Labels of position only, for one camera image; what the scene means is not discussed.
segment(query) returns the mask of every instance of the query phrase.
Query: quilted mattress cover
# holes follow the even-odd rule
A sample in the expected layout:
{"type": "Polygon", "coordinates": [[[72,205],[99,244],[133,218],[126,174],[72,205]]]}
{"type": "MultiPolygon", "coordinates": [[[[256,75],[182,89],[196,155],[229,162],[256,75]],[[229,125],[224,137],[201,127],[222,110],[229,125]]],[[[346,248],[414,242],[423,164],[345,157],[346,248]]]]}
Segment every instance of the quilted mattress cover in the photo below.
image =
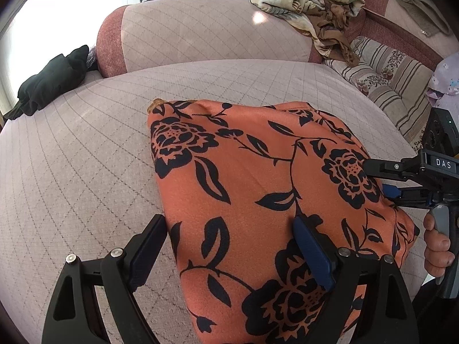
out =
{"type": "MultiPolygon", "coordinates": [[[[104,256],[162,212],[146,128],[157,97],[249,106],[306,101],[343,119],[372,157],[414,155],[376,105],[319,64],[230,59],[108,79],[90,72],[81,87],[32,117],[8,121],[0,134],[0,300],[30,344],[41,341],[66,255],[104,256]]],[[[425,211],[407,212],[423,229],[425,211]]],[[[402,267],[412,297],[426,276],[424,247],[421,234],[402,267]]],[[[102,290],[98,297],[112,343],[122,343],[102,290]]],[[[198,343],[169,241],[135,297],[161,343],[198,343]]]]}

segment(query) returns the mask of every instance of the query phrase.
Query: human hand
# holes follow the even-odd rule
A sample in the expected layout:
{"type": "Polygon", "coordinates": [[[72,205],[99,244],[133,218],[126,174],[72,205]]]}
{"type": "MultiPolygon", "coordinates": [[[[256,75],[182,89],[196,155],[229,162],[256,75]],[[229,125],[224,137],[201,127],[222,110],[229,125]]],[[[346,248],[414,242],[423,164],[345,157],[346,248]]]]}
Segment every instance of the human hand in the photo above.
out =
{"type": "Polygon", "coordinates": [[[449,238],[435,230],[434,225],[435,220],[428,213],[424,218],[424,240],[427,244],[424,252],[424,267],[433,277],[441,277],[445,274],[445,268],[453,264],[454,254],[448,251],[449,238]]]}

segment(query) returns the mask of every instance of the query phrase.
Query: floral cushion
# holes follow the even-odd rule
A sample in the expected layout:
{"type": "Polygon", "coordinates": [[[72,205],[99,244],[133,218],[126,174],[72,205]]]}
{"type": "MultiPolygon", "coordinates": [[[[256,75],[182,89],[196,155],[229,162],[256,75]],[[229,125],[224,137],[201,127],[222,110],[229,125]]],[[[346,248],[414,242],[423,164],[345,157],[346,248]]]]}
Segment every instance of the floral cushion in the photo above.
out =
{"type": "Polygon", "coordinates": [[[363,172],[369,155],[352,131],[308,103],[156,100],[149,111],[180,282],[204,344],[304,341],[327,295],[293,239],[296,215],[336,247],[398,265],[419,234],[363,172]]]}

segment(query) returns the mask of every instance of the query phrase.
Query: striped cushion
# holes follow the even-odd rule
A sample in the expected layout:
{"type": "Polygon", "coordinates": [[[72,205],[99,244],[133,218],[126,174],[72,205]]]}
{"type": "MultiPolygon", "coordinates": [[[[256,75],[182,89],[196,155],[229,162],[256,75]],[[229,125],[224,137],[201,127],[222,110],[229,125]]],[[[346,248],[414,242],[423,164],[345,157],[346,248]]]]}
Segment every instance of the striped cushion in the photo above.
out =
{"type": "Polygon", "coordinates": [[[416,150],[430,112],[424,96],[432,71],[399,50],[360,36],[352,42],[359,66],[327,60],[325,63],[354,84],[391,119],[416,150]]]}

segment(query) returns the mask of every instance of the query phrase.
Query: folded garment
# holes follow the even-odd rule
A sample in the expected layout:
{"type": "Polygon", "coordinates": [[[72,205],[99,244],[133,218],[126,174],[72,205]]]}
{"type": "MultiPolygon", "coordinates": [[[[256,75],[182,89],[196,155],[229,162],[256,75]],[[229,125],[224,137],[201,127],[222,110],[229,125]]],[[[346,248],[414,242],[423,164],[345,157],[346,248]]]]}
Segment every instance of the folded garment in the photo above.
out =
{"type": "Polygon", "coordinates": [[[355,17],[364,0],[250,0],[261,10],[285,19],[305,36],[313,39],[317,51],[325,58],[359,64],[344,36],[349,17],[355,17]]]}
{"type": "Polygon", "coordinates": [[[4,118],[15,120],[22,114],[32,116],[61,94],[75,89],[86,75],[88,53],[89,47],[83,45],[67,57],[59,54],[49,61],[40,73],[29,77],[19,87],[19,101],[4,118]]]}
{"type": "Polygon", "coordinates": [[[397,0],[397,2],[408,12],[428,38],[440,31],[445,35],[451,35],[451,28],[446,19],[431,0],[397,0]]]}

